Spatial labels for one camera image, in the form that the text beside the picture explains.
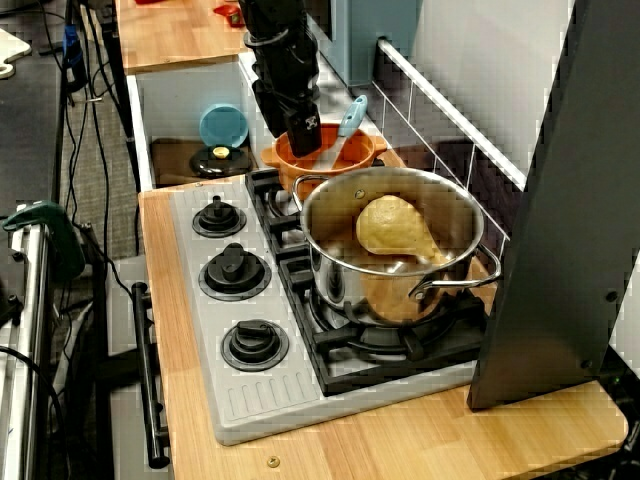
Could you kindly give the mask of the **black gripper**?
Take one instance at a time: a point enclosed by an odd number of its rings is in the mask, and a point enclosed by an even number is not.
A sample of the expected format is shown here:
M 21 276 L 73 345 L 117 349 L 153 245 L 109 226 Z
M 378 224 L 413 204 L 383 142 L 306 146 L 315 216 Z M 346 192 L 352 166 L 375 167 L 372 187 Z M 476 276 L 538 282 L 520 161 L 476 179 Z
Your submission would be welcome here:
M 246 33 L 244 42 L 255 56 L 252 68 L 258 79 L 252 90 L 270 133 L 278 138 L 287 131 L 295 157 L 312 154 L 322 146 L 320 115 L 313 102 L 319 75 L 313 33 L 308 27 L 290 27 L 265 37 Z

